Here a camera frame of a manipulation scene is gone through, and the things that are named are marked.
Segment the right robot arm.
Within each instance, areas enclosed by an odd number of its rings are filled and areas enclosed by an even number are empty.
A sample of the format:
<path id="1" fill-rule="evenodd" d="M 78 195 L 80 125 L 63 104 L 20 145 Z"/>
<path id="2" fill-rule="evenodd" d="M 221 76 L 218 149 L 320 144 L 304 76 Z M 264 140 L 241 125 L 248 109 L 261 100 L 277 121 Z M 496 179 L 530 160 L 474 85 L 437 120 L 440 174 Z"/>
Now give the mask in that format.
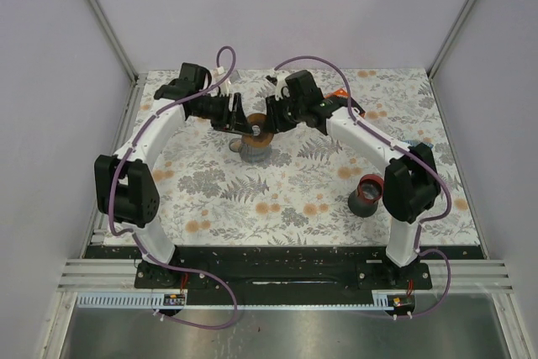
<path id="1" fill-rule="evenodd" d="M 325 96 L 306 70 L 272 74 L 266 80 L 274 93 L 266 98 L 266 121 L 262 130 L 280 134 L 299 124 L 318 130 L 362 154 L 383 174 L 382 203 L 391 215 L 384 282 L 401 288 L 412 279 L 409 265 L 418 257 L 417 218 L 431 209 L 440 184 L 433 152 L 419 143 L 409 145 L 369 124 L 349 93 Z"/>

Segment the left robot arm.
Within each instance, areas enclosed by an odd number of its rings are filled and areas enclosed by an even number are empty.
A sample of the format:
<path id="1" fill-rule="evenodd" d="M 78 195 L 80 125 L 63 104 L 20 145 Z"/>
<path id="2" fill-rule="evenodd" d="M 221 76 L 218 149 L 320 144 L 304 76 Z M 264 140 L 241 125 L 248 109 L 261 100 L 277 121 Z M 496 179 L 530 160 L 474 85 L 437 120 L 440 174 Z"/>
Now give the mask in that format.
<path id="1" fill-rule="evenodd" d="M 137 131 L 111 156 L 94 163 L 98 210 L 108 216 L 110 232 L 131 235 L 145 261 L 156 264 L 153 278 L 172 288 L 182 278 L 182 267 L 172 260 L 173 242 L 158 216 L 160 194 L 153 167 L 168 140 L 191 117 L 206 119 L 217 131 L 251 135 L 241 95 L 229 89 L 229 71 L 184 63 L 178 77 L 160 86 L 149 115 Z"/>

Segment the grey glass carafe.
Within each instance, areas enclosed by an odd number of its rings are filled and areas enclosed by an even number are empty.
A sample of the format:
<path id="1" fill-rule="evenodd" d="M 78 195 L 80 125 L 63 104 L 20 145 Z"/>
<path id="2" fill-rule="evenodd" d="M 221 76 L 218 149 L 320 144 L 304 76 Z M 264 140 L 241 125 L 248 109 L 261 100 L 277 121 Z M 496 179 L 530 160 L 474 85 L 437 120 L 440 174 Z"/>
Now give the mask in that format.
<path id="1" fill-rule="evenodd" d="M 237 153 L 240 159 L 246 163 L 258 164 L 266 161 L 271 153 L 272 147 L 270 145 L 263 147 L 255 147 L 248 145 L 241 138 L 234 138 L 229 142 L 229 149 Z"/>

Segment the orange coffee filter box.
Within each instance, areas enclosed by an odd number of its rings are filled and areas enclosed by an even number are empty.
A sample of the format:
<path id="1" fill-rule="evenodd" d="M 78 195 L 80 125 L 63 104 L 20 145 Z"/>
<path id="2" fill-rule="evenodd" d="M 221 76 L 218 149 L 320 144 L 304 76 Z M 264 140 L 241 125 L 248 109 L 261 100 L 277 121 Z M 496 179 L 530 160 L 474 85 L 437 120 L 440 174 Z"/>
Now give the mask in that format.
<path id="1" fill-rule="evenodd" d="M 344 88 L 341 87 L 333 92 L 326 94 L 324 97 L 339 98 L 340 103 L 346 106 L 348 104 L 349 94 Z M 354 98 L 351 100 L 351 108 L 353 109 L 355 115 L 358 115 L 361 118 L 365 117 L 366 111 Z"/>

